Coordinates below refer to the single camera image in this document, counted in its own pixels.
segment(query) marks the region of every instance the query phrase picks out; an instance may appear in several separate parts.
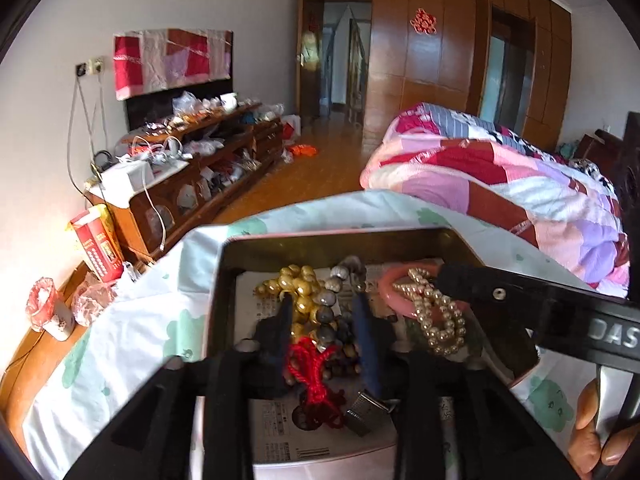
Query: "patchwork quilt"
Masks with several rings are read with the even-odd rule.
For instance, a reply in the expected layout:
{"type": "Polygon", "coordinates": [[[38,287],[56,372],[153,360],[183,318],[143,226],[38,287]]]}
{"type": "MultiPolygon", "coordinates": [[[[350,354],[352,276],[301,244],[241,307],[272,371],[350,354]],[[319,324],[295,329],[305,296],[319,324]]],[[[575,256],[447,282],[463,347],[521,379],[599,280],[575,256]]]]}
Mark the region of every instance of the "patchwork quilt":
{"type": "Polygon", "coordinates": [[[516,133],[422,103],[391,123],[360,176],[525,239],[604,294],[626,296],[628,242],[609,180],[516,133]]]}

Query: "wooden wardrobe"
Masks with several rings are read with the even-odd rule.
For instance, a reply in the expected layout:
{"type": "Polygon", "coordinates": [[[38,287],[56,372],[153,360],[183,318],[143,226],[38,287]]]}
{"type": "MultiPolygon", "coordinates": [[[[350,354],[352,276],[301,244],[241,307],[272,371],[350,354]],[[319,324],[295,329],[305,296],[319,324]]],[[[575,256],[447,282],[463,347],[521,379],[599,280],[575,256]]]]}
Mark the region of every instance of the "wooden wardrobe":
{"type": "Polygon", "coordinates": [[[373,0],[365,142],[377,144],[404,108],[425,101],[478,114],[492,7],[529,20],[535,52],[522,135],[544,150],[558,142],[571,71],[571,15],[550,0],[373,0]],[[436,34],[417,34],[419,8],[436,34]]]}

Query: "newspaper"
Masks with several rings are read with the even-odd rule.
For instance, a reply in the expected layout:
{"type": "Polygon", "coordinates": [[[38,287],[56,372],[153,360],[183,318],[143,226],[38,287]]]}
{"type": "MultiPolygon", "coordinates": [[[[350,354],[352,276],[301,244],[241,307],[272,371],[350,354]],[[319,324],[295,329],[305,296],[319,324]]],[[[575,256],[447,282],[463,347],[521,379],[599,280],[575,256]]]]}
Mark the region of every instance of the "newspaper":
{"type": "MultiPolygon", "coordinates": [[[[430,260],[430,262],[441,263],[442,260],[430,260]]],[[[378,294],[378,279],[394,265],[397,264],[367,266],[366,291],[369,306],[377,317],[389,318],[396,315],[378,294]]],[[[329,269],[316,269],[316,276],[319,280],[327,279],[329,269]]],[[[254,334],[258,321],[277,313],[280,306],[278,298],[272,296],[258,298],[254,295],[254,288],[259,283],[273,278],[277,278],[277,273],[245,272],[236,279],[234,342],[250,338],[254,334]]],[[[350,309],[352,297],[350,284],[344,283],[343,290],[337,295],[337,303],[333,307],[334,313],[339,315],[342,308],[350,309]]],[[[477,324],[471,313],[465,316],[468,321],[477,324]]],[[[408,323],[400,317],[392,325],[398,341],[412,346],[412,338],[407,330],[408,323]]],[[[467,355],[465,348],[449,358],[462,361],[467,355]]],[[[490,356],[484,355],[484,350],[483,356],[487,361],[491,360],[490,356]]],[[[363,389],[359,378],[333,378],[328,381],[328,386],[334,391],[344,390],[347,407],[353,404],[359,391],[363,389]]],[[[250,401],[255,468],[336,460],[386,449],[396,443],[397,433],[390,417],[385,424],[364,437],[357,436],[348,428],[333,430],[326,425],[314,431],[302,430],[292,418],[299,403],[298,392],[278,400],[250,401]]],[[[446,480],[458,480],[460,478],[459,454],[455,437],[453,402],[450,397],[440,399],[440,418],[443,427],[446,480]]]]}
{"type": "MultiPolygon", "coordinates": [[[[316,270],[320,280],[328,278],[329,269],[316,270]]],[[[254,288],[264,280],[276,278],[268,272],[245,272],[236,280],[235,342],[251,337],[255,325],[265,317],[276,314],[277,298],[265,299],[254,296],[254,288]]],[[[340,305],[351,298],[351,291],[338,295],[334,312],[340,314],[340,305]]],[[[363,389],[362,381],[356,378],[333,378],[328,381],[333,391],[344,390],[346,406],[351,406],[363,389]]],[[[323,424],[314,431],[300,429],[292,418],[299,406],[299,391],[277,400],[251,400],[249,415],[252,424],[254,465],[336,460],[378,449],[396,443],[396,430],[389,417],[386,422],[364,437],[357,436],[348,428],[334,430],[323,424]]]]}

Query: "electrical outlet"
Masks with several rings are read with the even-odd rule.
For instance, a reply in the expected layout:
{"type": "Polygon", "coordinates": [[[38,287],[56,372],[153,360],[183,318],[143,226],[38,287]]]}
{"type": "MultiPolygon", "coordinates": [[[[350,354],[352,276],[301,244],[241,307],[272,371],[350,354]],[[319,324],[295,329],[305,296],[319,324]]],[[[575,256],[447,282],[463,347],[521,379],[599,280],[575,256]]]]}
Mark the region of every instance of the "electrical outlet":
{"type": "Polygon", "coordinates": [[[76,65],[76,77],[82,77],[86,74],[86,63],[76,65]]]}
{"type": "Polygon", "coordinates": [[[104,69],[103,57],[92,57],[87,63],[87,73],[89,75],[95,75],[102,72],[104,69]]]}

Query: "white box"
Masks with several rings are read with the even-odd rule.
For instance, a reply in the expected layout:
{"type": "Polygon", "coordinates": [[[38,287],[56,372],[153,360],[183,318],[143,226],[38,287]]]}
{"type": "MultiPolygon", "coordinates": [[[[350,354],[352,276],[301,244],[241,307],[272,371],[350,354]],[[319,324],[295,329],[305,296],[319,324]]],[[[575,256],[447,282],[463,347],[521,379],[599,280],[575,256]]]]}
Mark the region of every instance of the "white box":
{"type": "Polygon", "coordinates": [[[154,181],[146,160],[119,162],[102,174],[102,184],[109,195],[133,196],[154,181]]]}

